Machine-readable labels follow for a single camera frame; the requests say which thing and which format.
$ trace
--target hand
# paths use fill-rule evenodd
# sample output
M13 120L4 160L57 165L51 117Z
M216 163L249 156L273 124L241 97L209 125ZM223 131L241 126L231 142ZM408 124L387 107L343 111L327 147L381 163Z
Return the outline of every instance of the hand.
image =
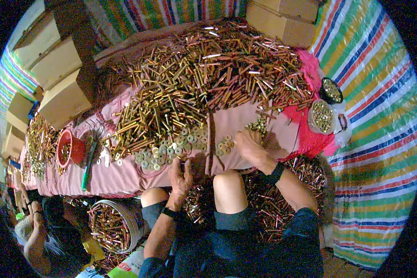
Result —
M261 146L261 135L258 131L242 130L236 133L235 143L240 155L253 166L264 172L272 174L277 166L275 159Z
M185 162L185 172L183 173L180 169L179 158L173 159L172 169L168 175L173 188L172 193L179 196L187 195L187 192L193 185L191 160L187 159Z
M42 206L40 205L39 202L34 201L31 203L31 207L32 207L32 217L34 219L34 229L39 229L39 233L45 232L46 227L45 227L45 220L42 216Z

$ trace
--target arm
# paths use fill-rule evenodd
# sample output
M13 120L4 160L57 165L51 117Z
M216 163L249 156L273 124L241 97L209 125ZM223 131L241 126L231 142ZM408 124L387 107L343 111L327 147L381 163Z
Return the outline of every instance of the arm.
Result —
M239 131L236 135L236 142L243 158L249 160L264 174L272 174L277 163L261 147L259 136L255 132L249 130ZM310 208L315 213L317 212L317 200L313 197L311 190L289 170L285 169L283 171L276 185L295 212L300 208Z
M179 159L175 158L173 160L172 169L169 174L173 189L167 205L165 206L172 211L179 212L181 210L187 192L193 184L193 177L190 173L190 163L190 160L186 161L185 173L182 176ZM168 215L161 214L145 243L145 259L153 257L166 260L170 253L172 243L175 240L175 236L176 222Z
M41 211L38 202L32 203L34 212ZM47 236L44 220L40 213L34 214L34 231L23 249L25 258L38 272L46 274L51 269L51 262L44 254L44 243Z

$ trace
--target clear plastic container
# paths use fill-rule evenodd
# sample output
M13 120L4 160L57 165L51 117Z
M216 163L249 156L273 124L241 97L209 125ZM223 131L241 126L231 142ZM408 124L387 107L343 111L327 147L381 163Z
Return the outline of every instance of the clear plastic container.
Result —
M329 108L329 110L330 110L330 113L331 113L331 116L332 116L332 121L331 121L331 125L330 125L330 129L328 130L328 131L326 131L326 132L323 132L318 126L317 126L317 124L315 123L315 120L314 120L314 118L313 118L313 105L315 104L315 103L317 103L317 102L322 102L322 103L324 103L324 105L327 105L327 107ZM313 103L312 103L312 107L309 109L309 112L308 112L308 114L307 114L307 125L309 126L309 128L310 128L310 130L312 131L312 132L315 132L315 133L319 133L319 134L324 134L324 135L329 135L329 134L331 134L332 132L334 132L334 130L335 130L335 118L336 118L337 116L335 115L335 113L334 113L334 110L332 109L332 107L327 103L327 102L325 102L324 100L322 100L322 99L317 99L317 100L315 100Z

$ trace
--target knee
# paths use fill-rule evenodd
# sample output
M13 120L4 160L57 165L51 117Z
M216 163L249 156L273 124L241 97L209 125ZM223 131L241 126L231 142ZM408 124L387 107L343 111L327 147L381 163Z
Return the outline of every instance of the knee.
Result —
M231 186L232 184L240 184L242 180L241 175L235 170L225 170L217 174L213 179L213 187Z
M168 194L162 188L153 187L146 189L140 196L140 203L143 208L168 200Z

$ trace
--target person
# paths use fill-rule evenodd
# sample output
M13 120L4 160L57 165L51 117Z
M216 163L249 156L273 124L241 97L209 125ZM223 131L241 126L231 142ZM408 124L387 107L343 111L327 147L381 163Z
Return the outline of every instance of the person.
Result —
M33 201L28 209L15 226L28 263L43 277L76 277L92 261L82 244L92 238L86 222L60 196Z
M258 246L253 240L255 212L248 204L244 182L234 170L213 180L216 230L202 236L180 232L185 226L180 211L194 181L190 160L182 172L175 158L170 195L151 188L141 196L142 213L152 231L145 243L139 277L323 276L317 202L306 184L262 148L259 136L258 132L239 131L236 146L295 210L283 240L269 246Z

